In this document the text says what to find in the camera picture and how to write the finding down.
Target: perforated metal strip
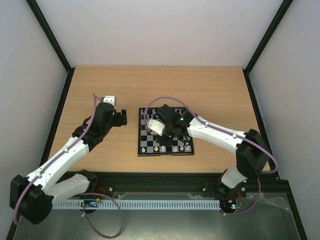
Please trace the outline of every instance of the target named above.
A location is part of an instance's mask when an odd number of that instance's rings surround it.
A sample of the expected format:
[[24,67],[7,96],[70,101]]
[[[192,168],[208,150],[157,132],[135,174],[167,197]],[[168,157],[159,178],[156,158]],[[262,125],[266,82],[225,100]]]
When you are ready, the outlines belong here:
[[[220,210],[218,200],[117,200],[116,202],[123,210]],[[53,209],[82,209],[83,204],[83,199],[69,199],[59,203]],[[86,209],[118,209],[110,200],[90,205]]]

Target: white wall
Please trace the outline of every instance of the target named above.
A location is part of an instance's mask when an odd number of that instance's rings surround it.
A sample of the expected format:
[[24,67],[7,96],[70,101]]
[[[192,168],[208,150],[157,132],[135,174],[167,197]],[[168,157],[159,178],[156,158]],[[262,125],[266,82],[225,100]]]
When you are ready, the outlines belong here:
[[282,0],[38,0],[70,64],[245,67]]
[[251,73],[279,173],[319,239],[320,1],[293,1]]
[[40,162],[66,72],[26,1],[0,0],[0,239],[10,182]]

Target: wooden tabletop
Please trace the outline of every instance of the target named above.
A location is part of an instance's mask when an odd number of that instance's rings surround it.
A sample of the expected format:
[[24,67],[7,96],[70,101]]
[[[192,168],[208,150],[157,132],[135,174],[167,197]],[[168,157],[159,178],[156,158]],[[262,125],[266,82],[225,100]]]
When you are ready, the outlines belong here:
[[[193,156],[138,157],[138,110],[162,96],[178,98],[201,117],[226,128],[258,130],[241,68],[77,66],[50,156],[91,115],[93,93],[116,96],[115,108],[126,109],[128,124],[113,127],[70,171],[220,173],[236,164],[234,155],[201,139],[193,140]],[[163,104],[178,106],[161,100],[153,107]]]

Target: gray floor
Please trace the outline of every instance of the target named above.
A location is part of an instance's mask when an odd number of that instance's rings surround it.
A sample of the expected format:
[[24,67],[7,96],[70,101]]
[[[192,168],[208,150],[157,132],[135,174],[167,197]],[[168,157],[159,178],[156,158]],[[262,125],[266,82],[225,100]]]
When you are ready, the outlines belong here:
[[[293,216],[283,208],[259,203],[250,212],[223,216],[208,210],[126,210],[125,229],[117,240],[297,240]],[[90,216],[103,234],[120,227],[117,210]],[[19,226],[15,240],[100,240],[78,210],[52,210],[40,224]]]

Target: black metal frame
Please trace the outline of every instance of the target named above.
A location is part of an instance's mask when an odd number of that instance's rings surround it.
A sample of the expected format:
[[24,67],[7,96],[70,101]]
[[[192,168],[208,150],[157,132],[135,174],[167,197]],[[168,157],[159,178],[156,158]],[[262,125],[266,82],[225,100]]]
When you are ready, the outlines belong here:
[[[46,34],[48,40],[50,41],[53,49],[58,55],[61,63],[63,64],[68,75],[65,80],[65,84],[60,96],[58,107],[56,109],[51,129],[45,144],[45,148],[42,154],[40,165],[48,160],[50,150],[55,138],[55,134],[58,128],[59,120],[62,114],[62,110],[68,95],[69,87],[71,80],[75,71],[75,68],[71,68],[68,63],[60,45],[55,38],[48,22],[46,21],[41,9],[39,8],[36,0],[26,0],[29,4],[32,12],[34,13],[36,19],[41,25],[44,33]],[[255,96],[254,89],[249,77],[251,70],[256,64],[261,53],[268,44],[271,36],[275,32],[277,26],[281,22],[288,8],[290,7],[293,0],[283,0],[281,6],[279,7],[276,15],[274,16],[271,24],[269,25],[267,31],[265,32],[263,38],[261,39],[257,49],[255,50],[251,60],[249,61],[247,67],[243,70],[243,75],[247,84],[248,92],[252,102],[253,110],[255,117],[258,123],[259,131],[266,142],[266,145],[270,148],[270,143],[268,140],[267,132],[265,125],[261,116],[261,112],[257,103],[257,98]],[[73,176],[74,172],[67,172],[62,178],[65,180]],[[107,191],[112,187],[112,192],[108,191],[107,194],[111,195],[112,193],[125,193],[125,192],[163,192],[163,193],[172,193],[172,192],[188,192],[195,194],[206,194],[203,192],[204,186],[209,186],[211,183],[214,183],[221,176],[220,173],[122,173],[122,172],[94,172],[98,176],[98,185],[104,187]],[[295,224],[299,233],[299,236],[302,240],[307,239],[304,227],[302,225],[299,212],[287,180],[282,180],[279,178],[278,172],[275,174],[262,174],[260,176],[261,188],[265,193],[286,193],[290,208],[293,213]],[[255,181],[247,181],[244,183],[247,192],[257,192],[258,186]],[[12,223],[10,230],[7,235],[7,240],[12,240],[17,226]]]

